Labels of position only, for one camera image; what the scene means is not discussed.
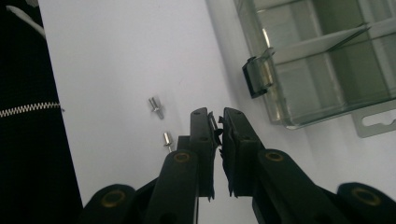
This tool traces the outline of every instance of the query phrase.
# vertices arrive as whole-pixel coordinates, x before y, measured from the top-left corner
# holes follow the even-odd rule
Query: plastic storage box
[[[295,129],[396,98],[396,0],[235,0],[244,73]]]

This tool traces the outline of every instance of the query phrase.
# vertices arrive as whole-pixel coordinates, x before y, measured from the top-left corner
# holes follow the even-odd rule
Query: small metal part
[[[171,134],[165,132],[165,133],[163,133],[163,138],[165,139],[165,145],[164,145],[164,146],[165,146],[165,147],[168,147],[169,153],[171,153],[171,152],[172,152],[172,147],[171,147],[171,145],[172,145],[172,143],[173,143]]]
[[[163,111],[161,109],[161,105],[157,104],[154,97],[149,98],[148,101],[152,106],[152,111],[157,113],[157,115],[158,115],[158,117],[160,117],[160,119],[163,119]]]

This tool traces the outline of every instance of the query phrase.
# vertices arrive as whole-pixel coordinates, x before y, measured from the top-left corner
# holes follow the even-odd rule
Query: white table surface
[[[167,155],[163,132],[189,135],[190,112],[242,110],[268,148],[289,153],[319,186],[361,182],[396,199],[395,132],[360,139],[350,116],[296,131],[271,125],[250,99],[248,48],[232,0],[41,0],[49,53],[85,203],[99,189],[138,189]],[[158,96],[164,120],[150,112]],[[219,154],[216,199],[200,223],[257,223],[251,199],[230,198]]]

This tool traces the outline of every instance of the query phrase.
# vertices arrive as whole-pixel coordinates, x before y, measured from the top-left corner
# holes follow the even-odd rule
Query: black fabric
[[[5,4],[0,4],[0,110],[59,102],[45,39]],[[32,11],[39,13],[24,11],[32,18]],[[0,118],[0,223],[74,223],[81,209],[61,109]]]

